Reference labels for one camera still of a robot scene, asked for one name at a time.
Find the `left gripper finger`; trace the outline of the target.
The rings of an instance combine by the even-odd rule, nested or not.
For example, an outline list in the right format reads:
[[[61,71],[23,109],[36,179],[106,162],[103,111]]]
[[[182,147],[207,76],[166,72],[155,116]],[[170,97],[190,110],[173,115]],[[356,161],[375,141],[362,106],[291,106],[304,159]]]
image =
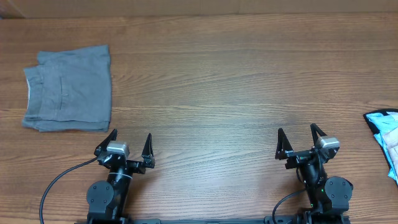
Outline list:
[[[96,147],[96,149],[95,149],[95,151],[94,151],[94,155],[95,155],[95,156],[98,156],[98,155],[100,155],[103,151],[106,151],[106,148],[107,148],[108,144],[109,144],[111,141],[115,141],[116,138],[117,138],[117,136],[118,136],[118,130],[117,130],[117,129],[113,129],[113,130],[111,131],[111,133],[108,135],[108,137],[105,138],[105,139]]]
[[[153,153],[151,133],[149,133],[147,136],[146,143],[142,150],[141,156],[143,158],[143,163],[146,168],[154,168],[155,167],[155,157],[154,157],[154,153]]]

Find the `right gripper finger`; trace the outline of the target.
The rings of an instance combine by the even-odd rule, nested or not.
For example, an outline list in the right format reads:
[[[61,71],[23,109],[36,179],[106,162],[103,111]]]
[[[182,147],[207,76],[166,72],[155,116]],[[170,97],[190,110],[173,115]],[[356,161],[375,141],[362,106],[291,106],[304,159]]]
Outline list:
[[[314,144],[316,144],[321,137],[327,136],[327,134],[323,132],[315,123],[312,123],[310,125],[310,129],[312,132],[312,139]]]
[[[291,153],[293,153],[292,146],[290,145],[284,130],[279,128],[277,132],[277,148],[275,152],[275,159],[287,159]]]

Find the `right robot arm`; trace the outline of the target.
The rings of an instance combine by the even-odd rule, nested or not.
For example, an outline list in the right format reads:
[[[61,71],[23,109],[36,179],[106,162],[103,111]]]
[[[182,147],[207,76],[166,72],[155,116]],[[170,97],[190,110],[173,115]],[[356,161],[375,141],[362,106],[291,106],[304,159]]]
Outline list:
[[[334,136],[323,132],[315,123],[310,125],[313,146],[309,150],[295,151],[284,130],[278,129],[275,159],[285,161],[286,169],[294,169],[303,189],[282,198],[274,206],[269,217],[272,223],[296,224],[344,224],[349,217],[349,201],[353,194],[353,184],[342,177],[328,177],[324,164],[333,159],[340,142]],[[310,202],[309,208],[301,208],[295,215],[277,216],[276,211],[286,200],[305,192]]]

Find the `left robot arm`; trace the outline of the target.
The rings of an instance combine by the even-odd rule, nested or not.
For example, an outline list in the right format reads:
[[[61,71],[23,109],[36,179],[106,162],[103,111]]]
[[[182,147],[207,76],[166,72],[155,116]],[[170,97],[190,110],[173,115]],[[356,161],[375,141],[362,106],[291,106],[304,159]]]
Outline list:
[[[129,145],[117,141],[114,129],[95,149],[98,164],[109,169],[108,178],[93,183],[86,193],[89,205],[87,223],[132,223],[124,207],[134,174],[145,174],[155,167],[152,135],[149,134],[142,150],[142,160],[129,160]]]

